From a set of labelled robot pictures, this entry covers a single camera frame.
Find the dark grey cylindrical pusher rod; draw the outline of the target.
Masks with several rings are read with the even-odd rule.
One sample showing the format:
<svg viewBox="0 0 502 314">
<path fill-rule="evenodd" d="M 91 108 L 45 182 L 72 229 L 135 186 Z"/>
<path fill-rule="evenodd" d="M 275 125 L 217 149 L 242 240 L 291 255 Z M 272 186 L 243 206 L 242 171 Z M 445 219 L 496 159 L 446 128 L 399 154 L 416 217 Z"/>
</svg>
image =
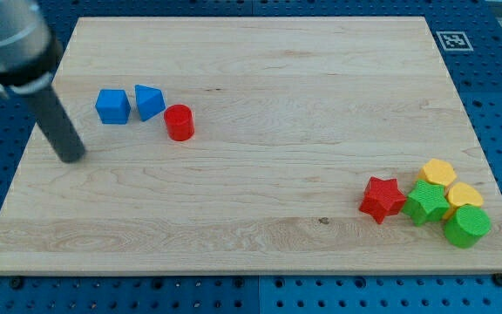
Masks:
<svg viewBox="0 0 502 314">
<path fill-rule="evenodd" d="M 64 163 L 81 160 L 85 146 L 53 88 L 27 88 L 20 95 L 57 157 Z"/>
</svg>

